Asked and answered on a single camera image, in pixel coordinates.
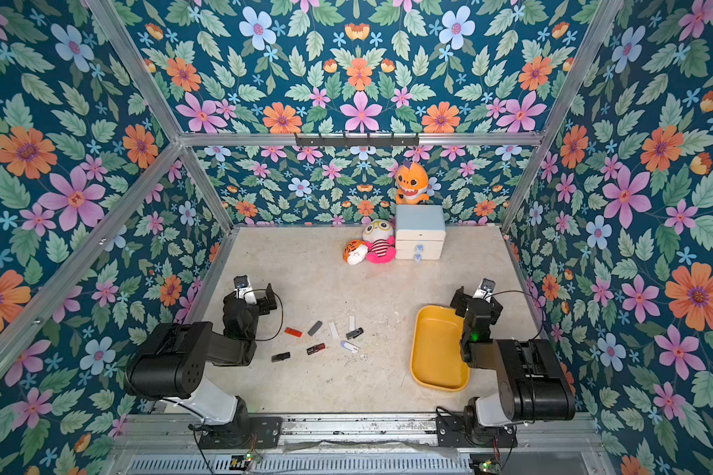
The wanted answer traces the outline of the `yellow plastic storage tray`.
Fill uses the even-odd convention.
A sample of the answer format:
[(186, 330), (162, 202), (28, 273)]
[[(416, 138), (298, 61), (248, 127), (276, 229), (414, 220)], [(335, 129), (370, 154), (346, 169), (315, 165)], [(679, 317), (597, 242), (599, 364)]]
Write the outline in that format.
[(452, 308), (429, 305), (417, 314), (410, 371), (421, 386), (459, 392), (469, 384), (471, 370), (461, 358), (463, 318)]

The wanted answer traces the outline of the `dark grey usb flash drive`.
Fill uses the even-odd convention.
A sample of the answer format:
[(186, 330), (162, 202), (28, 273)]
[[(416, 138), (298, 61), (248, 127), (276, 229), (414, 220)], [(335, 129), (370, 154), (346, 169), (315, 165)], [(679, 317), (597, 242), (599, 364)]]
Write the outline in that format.
[(321, 321), (317, 321), (317, 322), (310, 328), (310, 330), (307, 332), (308, 336), (315, 336), (315, 334), (318, 333), (318, 330), (320, 330), (320, 328), (322, 328), (322, 326), (323, 326), (323, 323), (322, 323)]

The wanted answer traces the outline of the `dark red usb flash drive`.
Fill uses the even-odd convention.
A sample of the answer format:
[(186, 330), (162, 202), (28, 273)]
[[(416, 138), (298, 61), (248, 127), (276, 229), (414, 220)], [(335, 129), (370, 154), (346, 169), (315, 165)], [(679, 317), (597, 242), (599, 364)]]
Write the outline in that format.
[(310, 346), (310, 348), (307, 348), (306, 352), (308, 355), (313, 355), (317, 354), (318, 352), (322, 352), (326, 348), (326, 344), (315, 344), (315, 346)]

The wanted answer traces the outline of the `white blue usb flash drive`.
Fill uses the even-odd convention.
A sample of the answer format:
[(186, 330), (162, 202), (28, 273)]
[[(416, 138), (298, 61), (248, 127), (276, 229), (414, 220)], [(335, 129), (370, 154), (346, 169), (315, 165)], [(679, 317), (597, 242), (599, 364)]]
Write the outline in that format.
[(344, 350), (348, 350), (348, 352), (358, 353), (360, 351), (360, 349), (355, 344), (352, 344), (351, 342), (346, 342), (345, 340), (342, 340), (341, 346), (342, 348), (344, 348)]

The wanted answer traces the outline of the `black silver usb flash drive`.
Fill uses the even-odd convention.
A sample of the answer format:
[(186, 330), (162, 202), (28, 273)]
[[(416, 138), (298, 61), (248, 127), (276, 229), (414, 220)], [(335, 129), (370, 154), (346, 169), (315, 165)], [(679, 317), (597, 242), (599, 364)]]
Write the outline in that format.
[(358, 328), (356, 330), (352, 330), (352, 331), (348, 332), (348, 334), (346, 334), (346, 337), (348, 340), (353, 340), (354, 338), (358, 338), (359, 336), (361, 336), (363, 333), (364, 333), (364, 329)]

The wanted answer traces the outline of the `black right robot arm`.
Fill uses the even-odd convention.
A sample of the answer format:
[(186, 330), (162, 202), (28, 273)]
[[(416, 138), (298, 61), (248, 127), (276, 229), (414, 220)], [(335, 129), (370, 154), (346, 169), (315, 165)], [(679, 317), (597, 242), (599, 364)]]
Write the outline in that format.
[(473, 295), (456, 290), (451, 307), (463, 318), (459, 346), (469, 368), (490, 370), (497, 392), (474, 397), (463, 410), (469, 429), (503, 428), (536, 422), (570, 421), (576, 415), (576, 396), (547, 340), (493, 338), (503, 306), (490, 286)]

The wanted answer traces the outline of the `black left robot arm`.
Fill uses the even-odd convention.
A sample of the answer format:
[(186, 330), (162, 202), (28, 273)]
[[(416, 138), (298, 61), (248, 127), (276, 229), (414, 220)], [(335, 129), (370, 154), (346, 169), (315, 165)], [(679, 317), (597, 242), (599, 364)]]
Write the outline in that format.
[(223, 332), (210, 322), (159, 324), (140, 345), (125, 370), (128, 394), (172, 404), (198, 417), (209, 427), (245, 425), (246, 402), (213, 383), (204, 371), (216, 367), (246, 367), (257, 345), (259, 318), (283, 304), (271, 285), (238, 289), (223, 301)]

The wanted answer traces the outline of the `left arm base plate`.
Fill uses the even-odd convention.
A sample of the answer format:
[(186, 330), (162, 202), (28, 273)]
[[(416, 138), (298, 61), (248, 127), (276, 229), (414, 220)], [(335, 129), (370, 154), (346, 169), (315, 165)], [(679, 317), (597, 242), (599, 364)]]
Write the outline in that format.
[(202, 429), (199, 447), (204, 450), (269, 449), (278, 446), (280, 417), (251, 416), (223, 426)]

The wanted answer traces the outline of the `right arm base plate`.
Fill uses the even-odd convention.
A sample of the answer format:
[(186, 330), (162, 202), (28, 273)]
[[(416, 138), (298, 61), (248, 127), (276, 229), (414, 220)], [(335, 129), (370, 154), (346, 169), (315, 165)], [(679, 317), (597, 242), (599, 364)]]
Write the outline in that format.
[(447, 448), (515, 448), (518, 447), (514, 427), (483, 427), (472, 409), (453, 412), (435, 408), (435, 424), (439, 447)]

